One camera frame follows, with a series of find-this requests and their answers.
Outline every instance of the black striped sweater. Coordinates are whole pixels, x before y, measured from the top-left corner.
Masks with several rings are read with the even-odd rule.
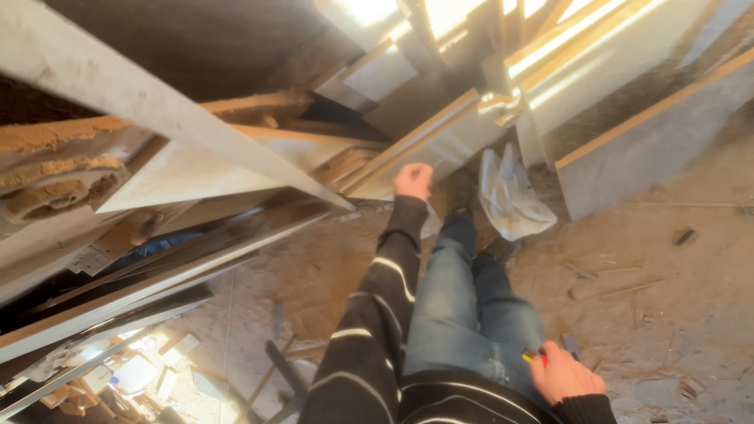
[[[397,196],[377,256],[348,300],[299,423],[554,424],[518,392],[473,373],[402,376],[421,260],[426,204]],[[553,411],[565,424],[614,424],[607,396],[567,398]]]

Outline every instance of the person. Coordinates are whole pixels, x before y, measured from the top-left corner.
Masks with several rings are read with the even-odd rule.
[[[605,383],[555,343],[513,295],[500,258],[476,258],[470,174],[418,283],[432,168],[405,166],[377,254],[346,304],[299,423],[615,424]],[[531,364],[524,348],[541,356]]]

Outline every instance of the sweater sleeve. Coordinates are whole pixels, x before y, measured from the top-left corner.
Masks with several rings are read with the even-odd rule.
[[[583,395],[564,398],[553,407],[563,424],[616,424],[605,395]]]
[[[330,337],[300,423],[397,421],[398,380],[421,265],[419,235],[427,216],[421,199],[396,196],[375,259]]]

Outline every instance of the shoe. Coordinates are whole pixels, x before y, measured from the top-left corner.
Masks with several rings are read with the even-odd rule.
[[[470,217],[477,196],[477,179],[466,168],[448,177],[448,215]]]
[[[496,262],[505,264],[517,251],[519,251],[521,246],[523,246],[521,239],[508,241],[499,235],[495,240],[492,240],[492,243],[479,252],[477,257],[491,257]]]

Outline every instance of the leg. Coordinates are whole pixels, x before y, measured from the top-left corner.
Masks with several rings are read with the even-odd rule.
[[[498,382],[550,411],[534,387],[529,363],[521,357],[525,347],[537,350],[546,341],[539,312],[513,294],[505,268],[494,258],[477,257],[473,272],[480,332],[495,342],[495,354],[504,369]]]
[[[467,370],[492,375],[492,342],[477,331],[477,300],[471,275],[476,238],[470,218],[446,218],[427,274],[417,288],[403,375],[423,370]]]

